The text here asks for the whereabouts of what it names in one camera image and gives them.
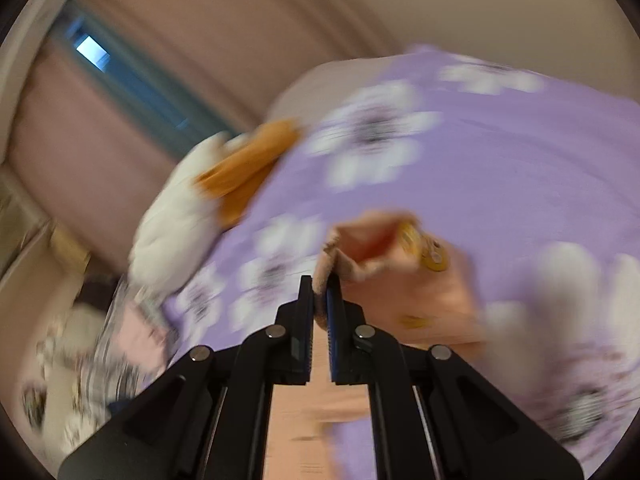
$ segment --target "brown curtain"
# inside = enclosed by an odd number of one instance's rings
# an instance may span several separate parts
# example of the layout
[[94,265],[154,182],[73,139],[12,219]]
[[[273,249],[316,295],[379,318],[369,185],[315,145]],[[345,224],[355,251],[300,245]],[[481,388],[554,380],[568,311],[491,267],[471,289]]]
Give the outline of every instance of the brown curtain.
[[[79,1],[241,131],[306,70],[396,52],[354,0]],[[52,217],[120,270],[174,165],[51,42],[34,63],[8,161]]]
[[175,165],[51,41],[23,91],[8,163],[45,211],[119,270]]
[[395,53],[351,0],[79,0],[238,130],[319,64]]

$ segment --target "silver rivet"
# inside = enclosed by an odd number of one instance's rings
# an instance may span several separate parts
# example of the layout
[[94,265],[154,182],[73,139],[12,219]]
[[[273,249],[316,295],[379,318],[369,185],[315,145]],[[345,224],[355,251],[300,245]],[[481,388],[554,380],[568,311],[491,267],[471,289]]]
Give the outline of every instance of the silver rivet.
[[436,345],[431,349],[431,355],[438,361],[446,361],[451,357],[451,350],[444,345]]
[[200,345],[191,349],[189,357],[192,361],[204,361],[211,354],[211,350],[206,346]]
[[371,325],[360,325],[356,327],[356,336],[360,339],[369,339],[376,333],[376,329]]
[[282,325],[271,325],[267,327],[267,336],[271,338],[279,338],[287,333],[287,329]]

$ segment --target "floral bedsheet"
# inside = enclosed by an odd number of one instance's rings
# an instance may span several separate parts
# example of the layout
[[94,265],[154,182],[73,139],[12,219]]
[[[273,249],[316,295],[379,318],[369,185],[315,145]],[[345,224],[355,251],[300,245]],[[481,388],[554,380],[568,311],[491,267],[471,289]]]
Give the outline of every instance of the floral bedsheet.
[[[287,154],[246,219],[167,300],[181,334],[177,357],[199,343],[236,345],[272,323],[277,307],[296,297],[300,276],[311,273],[327,227],[371,208],[409,209],[465,251],[483,305],[527,303],[536,253],[556,240],[580,244],[604,269],[619,254],[638,258],[639,160],[635,102],[413,49]],[[640,328],[637,283],[628,319],[585,330],[563,368],[566,394],[600,392],[605,403],[602,421],[566,443],[587,476],[640,408],[640,338],[630,335]],[[374,478],[368,440],[351,435],[345,443],[345,476],[351,461],[358,480]]]

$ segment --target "blue window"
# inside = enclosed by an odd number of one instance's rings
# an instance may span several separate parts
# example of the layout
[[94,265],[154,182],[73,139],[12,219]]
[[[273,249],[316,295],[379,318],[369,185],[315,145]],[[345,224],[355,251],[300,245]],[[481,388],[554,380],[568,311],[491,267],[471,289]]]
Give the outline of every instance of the blue window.
[[177,79],[73,0],[52,30],[132,120],[175,158],[225,130],[237,135]]

